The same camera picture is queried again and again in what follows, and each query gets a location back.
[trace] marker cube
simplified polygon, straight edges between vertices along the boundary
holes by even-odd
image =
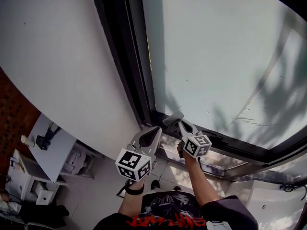
[[[151,157],[122,149],[115,162],[120,175],[139,181],[153,169]]]
[[[205,156],[209,151],[212,143],[205,135],[190,136],[183,148],[190,156],[197,158]]]

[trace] person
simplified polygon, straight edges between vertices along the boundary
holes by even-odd
[[[139,194],[144,180],[126,190],[118,213],[102,219],[100,229],[257,230],[258,224],[236,196],[221,199],[198,162],[183,152],[194,195],[180,191]],[[152,182],[158,189],[159,182]]]

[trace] white desk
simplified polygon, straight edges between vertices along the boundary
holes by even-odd
[[[11,177],[11,181],[6,183],[5,189],[21,200],[28,200],[35,181],[54,185],[50,202],[52,202],[60,185],[68,185],[65,180],[60,178],[56,180],[55,183],[52,183],[36,161],[21,155],[18,150],[15,150],[13,157],[18,160],[21,168],[9,168],[8,175]]]
[[[28,138],[35,142],[38,135],[44,137],[51,122],[50,119],[41,114]],[[52,139],[48,150],[41,150],[36,144],[34,147],[29,148],[34,158],[51,181],[55,182],[58,179],[65,160],[76,140],[75,137],[61,129]]]

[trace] window frame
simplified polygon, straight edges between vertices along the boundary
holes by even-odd
[[[307,0],[280,1],[307,20],[307,11],[304,10]],[[163,133],[180,139],[178,133],[167,132],[167,127],[162,122],[167,115],[156,111],[155,108],[142,0],[94,0],[94,3],[118,74],[140,128],[160,126]],[[213,144],[211,150],[248,162],[223,173],[214,172],[213,175],[217,177],[233,179],[258,173],[307,152],[307,127],[270,150],[204,127],[197,127],[209,137]]]

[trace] black t-shirt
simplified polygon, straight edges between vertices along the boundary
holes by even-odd
[[[232,230],[257,230],[258,224],[236,196],[199,207],[195,197],[185,192],[147,194],[141,214],[134,218],[113,214],[94,228],[100,229],[207,229],[206,224],[227,222]]]

